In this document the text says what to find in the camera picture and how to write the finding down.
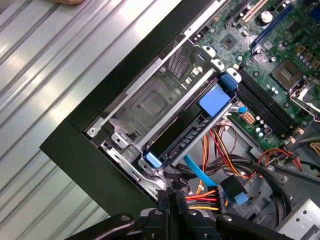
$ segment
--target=expansion slot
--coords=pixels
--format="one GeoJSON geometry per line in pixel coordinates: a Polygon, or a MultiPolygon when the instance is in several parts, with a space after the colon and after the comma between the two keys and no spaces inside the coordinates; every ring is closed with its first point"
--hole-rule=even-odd
{"type": "Polygon", "coordinates": [[[269,26],[254,40],[252,43],[251,48],[251,54],[253,55],[255,52],[255,49],[258,45],[260,45],[264,39],[268,36],[268,34],[275,29],[275,27],[282,22],[283,19],[291,12],[291,10],[294,9],[294,6],[289,5],[285,10],[283,10],[278,17],[273,20],[269,26]]]}
{"type": "Polygon", "coordinates": [[[241,69],[239,74],[242,78],[238,85],[240,100],[260,115],[279,137],[290,136],[296,127],[291,116],[244,69],[241,69]]]}
{"type": "Polygon", "coordinates": [[[244,26],[247,22],[268,2],[268,0],[260,0],[250,11],[248,11],[242,19],[240,19],[239,24],[244,26]]]}

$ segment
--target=blue release tab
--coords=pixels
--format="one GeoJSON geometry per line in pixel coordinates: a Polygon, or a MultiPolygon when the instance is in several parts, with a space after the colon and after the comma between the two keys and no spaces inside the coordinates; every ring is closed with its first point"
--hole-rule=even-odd
{"type": "Polygon", "coordinates": [[[198,102],[212,118],[230,101],[230,97],[219,85],[214,85],[198,102]]]}
{"type": "Polygon", "coordinates": [[[238,87],[237,81],[229,74],[225,74],[220,78],[220,81],[231,91],[234,91],[238,87]]]}
{"type": "Polygon", "coordinates": [[[147,155],[144,156],[144,158],[155,168],[160,168],[162,165],[162,162],[159,161],[159,159],[151,152],[148,152],[147,155]]]}
{"type": "Polygon", "coordinates": [[[233,197],[237,204],[241,205],[248,201],[248,197],[244,192],[239,193],[237,196],[233,197]]]}

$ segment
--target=black ram slot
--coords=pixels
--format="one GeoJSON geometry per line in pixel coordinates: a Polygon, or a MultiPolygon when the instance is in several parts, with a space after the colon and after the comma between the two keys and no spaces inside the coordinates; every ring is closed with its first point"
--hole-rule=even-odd
{"type": "Polygon", "coordinates": [[[273,100],[273,98],[262,88],[257,82],[247,74],[244,69],[239,71],[239,74],[242,77],[241,83],[246,86],[250,92],[259,99],[269,110],[277,116],[284,125],[289,126],[289,128],[293,129],[296,126],[295,120],[283,110],[279,104],[273,100]]]}
{"type": "Polygon", "coordinates": [[[239,84],[238,96],[241,101],[247,104],[256,114],[260,115],[262,119],[271,127],[274,133],[278,136],[286,135],[289,129],[283,126],[273,114],[268,111],[264,105],[258,101],[243,85],[239,84]]]}
{"type": "Polygon", "coordinates": [[[284,138],[291,135],[296,126],[291,116],[244,69],[240,70],[239,74],[242,77],[238,88],[240,99],[256,114],[259,114],[279,137],[284,138]]]}

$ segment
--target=chip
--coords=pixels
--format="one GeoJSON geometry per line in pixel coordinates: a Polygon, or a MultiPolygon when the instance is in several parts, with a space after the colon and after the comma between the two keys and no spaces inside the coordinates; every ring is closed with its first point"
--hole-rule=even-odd
{"type": "Polygon", "coordinates": [[[270,135],[272,133],[272,129],[269,126],[267,126],[266,129],[264,130],[264,133],[266,135],[270,135]]]}
{"type": "Polygon", "coordinates": [[[296,49],[296,52],[301,54],[301,53],[304,52],[304,50],[306,50],[306,48],[305,48],[304,46],[300,45],[300,46],[296,49]]]}
{"type": "Polygon", "coordinates": [[[232,49],[236,44],[237,40],[231,35],[228,34],[222,39],[221,44],[228,50],[232,49]]]}
{"type": "Polygon", "coordinates": [[[298,30],[300,29],[300,24],[294,21],[290,27],[287,29],[287,31],[291,34],[294,35],[298,30]]]}
{"type": "Polygon", "coordinates": [[[310,61],[310,59],[312,59],[312,57],[313,57],[312,54],[311,54],[310,52],[308,52],[307,55],[305,55],[304,58],[305,58],[307,61],[310,61]]]}
{"type": "Polygon", "coordinates": [[[269,41],[266,41],[266,42],[263,44],[263,46],[264,46],[266,49],[268,49],[268,50],[270,50],[270,49],[273,47],[273,45],[272,45],[271,42],[269,42],[269,41]]]}
{"type": "Polygon", "coordinates": [[[273,70],[272,75],[288,90],[296,85],[303,73],[290,60],[286,59],[273,70]]]}
{"type": "Polygon", "coordinates": [[[320,66],[320,62],[319,61],[315,61],[312,65],[315,69],[317,69],[320,66]]]}

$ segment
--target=screw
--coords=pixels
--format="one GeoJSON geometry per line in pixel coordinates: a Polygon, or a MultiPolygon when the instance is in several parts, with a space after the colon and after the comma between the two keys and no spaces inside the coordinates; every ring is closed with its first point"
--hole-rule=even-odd
{"type": "Polygon", "coordinates": [[[232,218],[230,216],[228,216],[228,215],[222,216],[222,219],[225,220],[225,221],[228,221],[228,222],[232,221],[232,218]]]}
{"type": "Polygon", "coordinates": [[[129,221],[129,220],[130,220],[130,217],[128,217],[128,216],[126,216],[126,215],[123,215],[123,216],[121,217],[121,220],[122,220],[122,221],[129,221]]]}
{"type": "Polygon", "coordinates": [[[155,215],[162,215],[162,212],[161,212],[161,211],[156,210],[156,211],[154,212],[154,214],[155,214],[155,215]]]}
{"type": "Polygon", "coordinates": [[[89,130],[90,135],[95,135],[95,133],[96,133],[96,129],[94,127],[89,130]]]}
{"type": "Polygon", "coordinates": [[[196,212],[196,211],[193,211],[193,210],[190,210],[190,211],[188,211],[188,214],[190,214],[190,215],[197,215],[197,212],[196,212]]]}

